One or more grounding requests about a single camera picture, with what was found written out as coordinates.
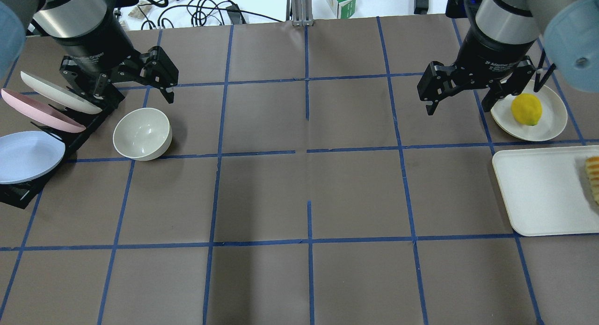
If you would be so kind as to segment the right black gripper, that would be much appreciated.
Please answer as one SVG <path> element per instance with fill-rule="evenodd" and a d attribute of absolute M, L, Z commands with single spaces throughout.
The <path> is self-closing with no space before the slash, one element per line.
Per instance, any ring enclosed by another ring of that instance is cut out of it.
<path fill-rule="evenodd" d="M 481 33 L 467 33 L 455 63 L 430 62 L 417 83 L 426 113 L 432 116 L 443 99 L 464 91 L 467 86 L 484 87 L 491 80 L 495 81 L 481 102 L 485 113 L 490 112 L 497 101 L 520 95 L 536 71 L 531 59 L 524 58 L 532 44 L 531 41 L 501 43 Z"/>

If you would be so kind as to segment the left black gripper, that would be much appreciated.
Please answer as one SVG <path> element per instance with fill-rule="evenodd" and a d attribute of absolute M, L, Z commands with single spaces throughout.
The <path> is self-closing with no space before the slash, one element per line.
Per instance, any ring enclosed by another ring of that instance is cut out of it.
<path fill-rule="evenodd" d="M 95 29 L 69 39 L 60 39 L 69 59 L 77 67 L 64 72 L 68 90 L 101 110 L 114 111 L 125 96 L 112 83 L 136 81 L 159 90 L 167 103 L 174 103 L 179 70 L 160 46 L 140 53 L 122 29 Z"/>

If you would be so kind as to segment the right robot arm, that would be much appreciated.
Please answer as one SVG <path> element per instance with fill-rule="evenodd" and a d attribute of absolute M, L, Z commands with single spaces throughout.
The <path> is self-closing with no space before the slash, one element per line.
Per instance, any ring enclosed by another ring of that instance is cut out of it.
<path fill-rule="evenodd" d="M 527 52 L 543 40 L 551 66 L 542 86 L 558 70 L 573 88 L 598 92 L 599 0 L 448 0 L 446 16 L 467 18 L 470 28 L 452 65 L 432 61 L 417 85 L 429 116 L 445 98 L 488 89 L 485 112 L 519 95 L 541 65 Z"/>

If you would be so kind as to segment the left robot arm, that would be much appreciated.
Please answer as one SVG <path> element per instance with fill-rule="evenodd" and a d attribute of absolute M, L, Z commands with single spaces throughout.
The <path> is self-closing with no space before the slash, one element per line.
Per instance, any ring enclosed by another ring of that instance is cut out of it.
<path fill-rule="evenodd" d="M 159 90 L 173 103 L 178 69 L 154 46 L 137 51 L 114 16 L 120 0 L 1 0 L 1 74 L 24 48 L 32 21 L 66 51 L 60 72 L 72 90 L 96 105 L 117 108 L 124 95 L 116 83 Z"/>

